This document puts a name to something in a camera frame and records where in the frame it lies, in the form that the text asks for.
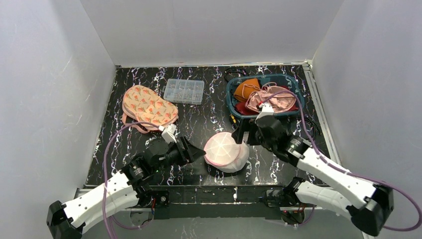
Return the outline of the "pink satin bra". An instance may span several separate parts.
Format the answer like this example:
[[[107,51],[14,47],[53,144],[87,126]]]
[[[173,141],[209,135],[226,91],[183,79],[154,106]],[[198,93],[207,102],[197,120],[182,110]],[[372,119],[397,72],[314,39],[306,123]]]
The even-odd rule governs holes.
[[[261,90],[249,95],[245,107],[253,112],[259,112],[264,104],[269,104],[274,113],[285,113],[298,110],[296,98],[286,87],[277,86],[274,82],[264,85]]]

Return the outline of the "white mesh laundry bag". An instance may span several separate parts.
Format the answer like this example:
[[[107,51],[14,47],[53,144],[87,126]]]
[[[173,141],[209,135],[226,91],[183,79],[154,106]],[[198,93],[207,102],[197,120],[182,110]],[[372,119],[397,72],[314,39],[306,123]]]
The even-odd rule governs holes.
[[[237,144],[230,132],[213,135],[205,144],[205,162],[225,173],[240,171],[249,160],[249,148]]]

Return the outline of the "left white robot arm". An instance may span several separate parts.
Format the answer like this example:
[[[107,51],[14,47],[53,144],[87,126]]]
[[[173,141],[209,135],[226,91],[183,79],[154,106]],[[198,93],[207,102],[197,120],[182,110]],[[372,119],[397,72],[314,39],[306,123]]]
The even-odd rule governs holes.
[[[54,239],[80,239],[92,226],[135,206],[153,207],[165,193],[153,191],[153,176],[170,166],[184,166],[205,156],[184,136],[176,142],[156,139],[136,154],[114,176],[87,193],[48,208],[46,225]]]

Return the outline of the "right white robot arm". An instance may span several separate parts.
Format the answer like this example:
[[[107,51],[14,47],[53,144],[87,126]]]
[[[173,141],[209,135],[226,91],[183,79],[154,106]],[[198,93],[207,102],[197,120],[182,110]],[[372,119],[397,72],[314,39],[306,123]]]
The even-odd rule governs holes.
[[[282,204],[311,204],[328,209],[349,219],[362,232],[376,237],[394,208],[392,189],[351,176],[343,168],[324,159],[309,140],[289,135],[274,116],[256,120],[243,119],[232,138],[237,144],[248,134],[248,145],[260,145],[279,160],[311,173],[327,187],[294,177],[280,190],[268,190],[264,197],[268,207]]]

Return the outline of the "floral pink laundry bag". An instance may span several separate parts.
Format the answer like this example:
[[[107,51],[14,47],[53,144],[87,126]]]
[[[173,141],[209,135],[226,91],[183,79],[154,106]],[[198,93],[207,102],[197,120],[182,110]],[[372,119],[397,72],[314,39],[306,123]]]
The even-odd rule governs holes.
[[[124,93],[122,110],[124,125],[129,124],[129,119],[142,122],[132,126],[140,133],[157,131],[158,127],[166,127],[178,119],[178,108],[173,103],[142,85],[135,85]]]

